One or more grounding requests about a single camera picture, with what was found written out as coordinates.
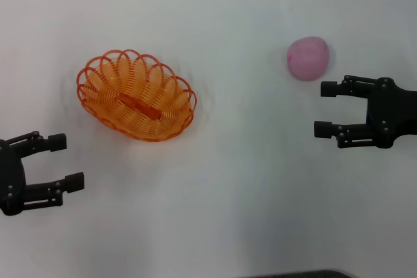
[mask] white tabletop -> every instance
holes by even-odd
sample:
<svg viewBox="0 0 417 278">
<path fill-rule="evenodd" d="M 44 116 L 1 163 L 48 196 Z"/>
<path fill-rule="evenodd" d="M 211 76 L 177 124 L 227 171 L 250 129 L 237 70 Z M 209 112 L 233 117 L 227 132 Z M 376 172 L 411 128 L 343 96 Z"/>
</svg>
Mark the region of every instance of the white tabletop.
<svg viewBox="0 0 417 278">
<path fill-rule="evenodd" d="M 0 137 L 66 133 L 24 159 L 28 183 L 84 171 L 64 206 L 0 217 L 2 277 L 220 278 L 337 268 L 414 277 L 417 138 L 337 149 L 315 120 L 365 121 L 282 59 L 333 47 L 323 80 L 417 90 L 417 0 L 0 0 Z M 76 75 L 110 49 L 169 64 L 196 90 L 192 125 L 134 141 L 80 106 Z"/>
</svg>

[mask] pink ball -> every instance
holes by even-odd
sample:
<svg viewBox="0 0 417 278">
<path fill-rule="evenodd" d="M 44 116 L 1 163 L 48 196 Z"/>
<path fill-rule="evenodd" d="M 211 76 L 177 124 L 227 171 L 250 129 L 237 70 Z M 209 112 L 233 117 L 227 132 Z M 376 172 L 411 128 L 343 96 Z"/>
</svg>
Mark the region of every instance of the pink ball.
<svg viewBox="0 0 417 278">
<path fill-rule="evenodd" d="M 293 42 L 288 48 L 288 69 L 302 81 L 313 81 L 327 69 L 330 52 L 320 37 L 305 37 Z"/>
</svg>

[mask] orange wicker basket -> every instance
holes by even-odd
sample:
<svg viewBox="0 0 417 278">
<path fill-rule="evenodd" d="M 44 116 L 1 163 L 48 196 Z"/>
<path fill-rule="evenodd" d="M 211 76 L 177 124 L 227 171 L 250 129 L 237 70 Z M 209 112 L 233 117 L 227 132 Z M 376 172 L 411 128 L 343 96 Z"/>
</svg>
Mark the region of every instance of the orange wicker basket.
<svg viewBox="0 0 417 278">
<path fill-rule="evenodd" d="M 77 95 L 101 123 L 144 141 L 182 133 L 197 105 L 190 85 L 168 65 L 131 49 L 91 59 L 77 76 Z"/>
</svg>

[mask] basket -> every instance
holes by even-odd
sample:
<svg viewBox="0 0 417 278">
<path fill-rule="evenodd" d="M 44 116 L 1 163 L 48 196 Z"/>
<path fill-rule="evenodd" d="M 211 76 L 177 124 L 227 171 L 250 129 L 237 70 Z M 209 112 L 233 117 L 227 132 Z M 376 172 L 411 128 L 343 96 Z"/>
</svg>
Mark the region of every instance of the basket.
<svg viewBox="0 0 417 278">
<path fill-rule="evenodd" d="M 164 141 L 182 133 L 197 105 L 185 79 L 152 55 L 131 49 L 91 59 L 77 76 L 77 95 L 101 123 L 144 141 Z"/>
</svg>

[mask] black robotic arm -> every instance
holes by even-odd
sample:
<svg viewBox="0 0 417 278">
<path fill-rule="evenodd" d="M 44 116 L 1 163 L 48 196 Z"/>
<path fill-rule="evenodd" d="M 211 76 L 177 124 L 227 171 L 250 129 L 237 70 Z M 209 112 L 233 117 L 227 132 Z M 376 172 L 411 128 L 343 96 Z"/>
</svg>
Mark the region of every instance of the black robotic arm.
<svg viewBox="0 0 417 278">
<path fill-rule="evenodd" d="M 367 99 L 365 123 L 340 125 L 316 121 L 314 136 L 334 136 L 339 148 L 391 148 L 398 137 L 417 135 L 417 92 L 399 88 L 393 79 L 346 75 L 340 84 L 335 81 L 321 83 L 322 97 L 339 95 Z"/>
<path fill-rule="evenodd" d="M 63 205 L 63 192 L 84 189 L 84 174 L 76 173 L 64 179 L 44 184 L 27 185 L 22 158 L 43 151 L 66 149 L 63 133 L 44 139 L 32 132 L 9 140 L 0 140 L 0 209 L 5 215 L 24 210 Z"/>
</svg>

